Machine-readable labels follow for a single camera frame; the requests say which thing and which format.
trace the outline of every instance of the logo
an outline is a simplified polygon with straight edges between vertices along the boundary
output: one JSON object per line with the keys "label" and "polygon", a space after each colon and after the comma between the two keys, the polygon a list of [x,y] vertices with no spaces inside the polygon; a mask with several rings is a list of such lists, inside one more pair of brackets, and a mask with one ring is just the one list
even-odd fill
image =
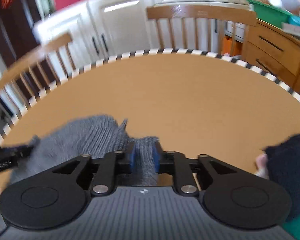
{"label": "logo", "polygon": [[149,190],[147,190],[147,189],[142,189],[142,190],[140,190],[140,193],[142,193],[142,194],[147,194],[149,192]]}

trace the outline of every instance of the black round pad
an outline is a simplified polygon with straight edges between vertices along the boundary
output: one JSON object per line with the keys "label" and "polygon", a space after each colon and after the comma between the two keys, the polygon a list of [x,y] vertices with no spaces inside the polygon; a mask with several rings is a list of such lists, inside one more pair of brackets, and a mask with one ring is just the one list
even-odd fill
{"label": "black round pad", "polygon": [[250,230],[283,223],[291,208],[290,196],[283,187],[242,173],[215,178],[203,201],[221,222]]}
{"label": "black round pad", "polygon": [[87,200],[85,191],[68,176],[38,174],[12,184],[0,196],[1,215],[25,229],[42,230],[69,222],[82,212]]}
{"label": "black round pad", "polygon": [[58,200],[58,191],[50,187],[33,187],[21,195],[21,201],[33,208],[43,208]]}

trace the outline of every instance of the striped table edge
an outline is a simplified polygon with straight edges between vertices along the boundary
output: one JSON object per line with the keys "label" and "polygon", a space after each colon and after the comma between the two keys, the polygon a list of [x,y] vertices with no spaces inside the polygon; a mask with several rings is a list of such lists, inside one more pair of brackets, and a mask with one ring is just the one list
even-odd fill
{"label": "striped table edge", "polygon": [[290,88],[286,83],[282,82],[281,80],[279,80],[275,76],[271,75],[270,73],[258,68],[257,66],[253,66],[245,61],[235,59],[233,57],[217,54],[214,52],[206,52],[206,51],[197,50],[197,49],[168,49],[168,48],[165,48],[165,49],[137,50],[135,52],[127,52],[127,53],[123,53],[123,54],[116,55],[116,56],[110,56],[109,58],[101,59],[101,60],[96,61],[95,63],[85,65],[83,68],[73,70],[71,72],[71,74],[67,73],[67,76],[65,76],[64,78],[61,78],[60,82],[56,82],[56,81],[52,82],[49,85],[49,88],[47,90],[45,88],[40,90],[39,96],[30,98],[29,104],[23,105],[19,109],[20,113],[14,115],[11,118],[11,120],[3,127],[3,131],[0,133],[0,146],[2,145],[5,137],[10,133],[12,127],[18,123],[20,118],[23,117],[32,106],[34,106],[39,100],[42,100],[48,93],[53,91],[55,88],[66,83],[68,80],[73,79],[82,73],[86,73],[93,68],[97,68],[97,67],[102,66],[107,63],[116,62],[117,60],[128,59],[128,58],[132,58],[132,57],[141,57],[141,56],[146,56],[146,55],[171,54],[171,53],[191,54],[191,55],[196,55],[196,56],[218,58],[218,59],[221,59],[221,60],[224,60],[227,62],[234,63],[236,65],[245,67],[245,68],[250,69],[250,70],[266,77],[267,79],[273,81],[274,83],[276,83],[277,85],[282,87],[284,90],[286,90],[290,95],[292,95],[300,103],[300,95],[297,92],[295,92],[292,88]]}

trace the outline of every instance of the black cabinet handle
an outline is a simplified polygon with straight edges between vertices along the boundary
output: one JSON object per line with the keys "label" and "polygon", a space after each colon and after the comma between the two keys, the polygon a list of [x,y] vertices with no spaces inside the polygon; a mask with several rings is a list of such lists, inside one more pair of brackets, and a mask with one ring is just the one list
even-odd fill
{"label": "black cabinet handle", "polygon": [[271,44],[272,46],[274,46],[276,49],[280,50],[280,51],[283,51],[283,49],[279,48],[277,45],[273,44],[271,41],[268,41],[267,39],[265,39],[264,37],[260,36],[259,35],[259,38],[264,40],[265,42]]}
{"label": "black cabinet handle", "polygon": [[256,62],[263,66],[271,75],[277,77],[272,71],[270,71],[264,64],[262,64],[258,58],[256,58]]}
{"label": "black cabinet handle", "polygon": [[94,46],[94,48],[95,48],[95,50],[96,50],[96,52],[97,52],[97,54],[98,54],[98,56],[99,56],[99,50],[98,50],[98,47],[97,47],[97,45],[96,45],[96,40],[95,40],[94,37],[92,37],[92,43],[93,43],[93,46]]}
{"label": "black cabinet handle", "polygon": [[106,52],[109,52],[108,46],[107,46],[107,44],[106,44],[105,36],[104,36],[103,34],[101,34],[101,38],[102,38],[103,44],[104,44],[104,46],[105,46],[105,48],[106,48]]}

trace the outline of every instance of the wooden drawer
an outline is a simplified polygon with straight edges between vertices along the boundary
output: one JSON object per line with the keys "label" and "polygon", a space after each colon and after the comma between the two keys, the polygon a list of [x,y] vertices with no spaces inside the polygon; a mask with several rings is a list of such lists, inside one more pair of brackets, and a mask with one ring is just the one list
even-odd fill
{"label": "wooden drawer", "polygon": [[293,87],[296,77],[278,61],[249,42],[247,44],[247,51],[246,61],[248,63],[271,73],[288,86]]}
{"label": "wooden drawer", "polygon": [[281,34],[257,24],[249,28],[248,41],[280,62],[295,76],[300,68],[300,47]]}

